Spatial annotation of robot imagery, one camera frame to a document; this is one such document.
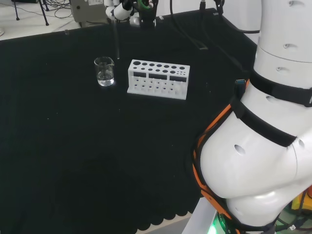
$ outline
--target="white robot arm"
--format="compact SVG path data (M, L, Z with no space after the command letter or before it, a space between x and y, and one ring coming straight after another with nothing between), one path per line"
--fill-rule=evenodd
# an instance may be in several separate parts
M132 12L132 4L126 0L120 3L119 0L104 0L106 6L106 15L111 20L125 20L130 17Z
M224 1L215 1L222 14ZM213 193L208 200L225 198L232 218L253 230L274 223L312 185L311 12L311 0L262 0L253 79L242 105L235 110L232 103L201 143L195 171Z

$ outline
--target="glass beaker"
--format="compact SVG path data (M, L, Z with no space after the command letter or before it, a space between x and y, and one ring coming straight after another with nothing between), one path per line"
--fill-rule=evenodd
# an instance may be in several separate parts
M101 86L109 86L114 83L114 61L110 57L99 57L94 60L96 66L97 81Z

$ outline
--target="robot end effector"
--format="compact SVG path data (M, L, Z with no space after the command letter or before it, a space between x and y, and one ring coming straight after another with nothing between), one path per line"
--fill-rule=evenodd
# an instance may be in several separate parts
M104 0L106 15L111 20L125 20L134 14L133 8L139 13L137 22L141 27L155 26L158 0L137 0L137 6L132 0Z

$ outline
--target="yellow component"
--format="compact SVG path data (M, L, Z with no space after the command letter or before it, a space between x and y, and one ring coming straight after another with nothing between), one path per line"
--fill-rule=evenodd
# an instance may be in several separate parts
M299 209L300 202L301 202L301 197L302 197L302 194L300 194L298 197L296 197L292 201L292 209L293 210L298 210ZM302 209L304 209L304 210L311 210L312 211L312 199L309 198L308 195L306 195L306 197L304 198Z

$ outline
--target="black tablecloth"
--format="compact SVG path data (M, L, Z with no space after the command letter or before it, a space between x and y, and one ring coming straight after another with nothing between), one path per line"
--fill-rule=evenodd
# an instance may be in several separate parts
M192 176L195 137L251 70L255 45L198 12L177 15L209 50L197 50L170 17L155 31L118 25L0 42L0 231L2 234L133 234L200 197ZM100 88L93 61L116 62L116 85ZM234 64L229 56L237 59ZM127 94L132 59L191 66L186 100Z

